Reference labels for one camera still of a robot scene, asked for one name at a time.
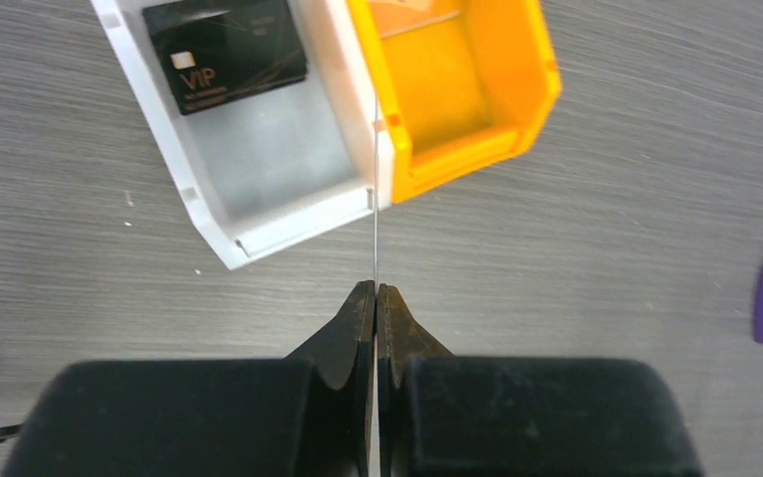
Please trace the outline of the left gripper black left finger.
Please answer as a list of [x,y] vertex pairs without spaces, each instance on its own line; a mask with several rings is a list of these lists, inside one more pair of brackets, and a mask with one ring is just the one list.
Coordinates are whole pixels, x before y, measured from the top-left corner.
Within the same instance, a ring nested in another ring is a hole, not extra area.
[[281,359],[85,361],[45,388],[7,476],[365,476],[375,286]]

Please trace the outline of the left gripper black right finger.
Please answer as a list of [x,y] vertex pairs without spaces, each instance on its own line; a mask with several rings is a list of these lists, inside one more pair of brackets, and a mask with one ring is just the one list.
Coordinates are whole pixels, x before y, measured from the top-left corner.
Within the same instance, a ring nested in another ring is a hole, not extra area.
[[677,400],[646,363],[452,354],[398,289],[377,298],[384,476],[700,476]]

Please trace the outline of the black credit card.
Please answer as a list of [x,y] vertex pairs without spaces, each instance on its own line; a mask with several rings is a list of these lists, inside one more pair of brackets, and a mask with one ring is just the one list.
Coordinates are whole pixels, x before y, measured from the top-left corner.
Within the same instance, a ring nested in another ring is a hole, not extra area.
[[373,115],[373,130],[374,130],[374,184],[373,184],[373,282],[374,282],[374,296],[378,297],[380,288],[379,279],[379,212],[380,212],[380,111],[381,107],[378,103],[378,97],[374,102],[374,115]]
[[141,10],[180,112],[302,82],[308,61],[286,1],[174,1]]

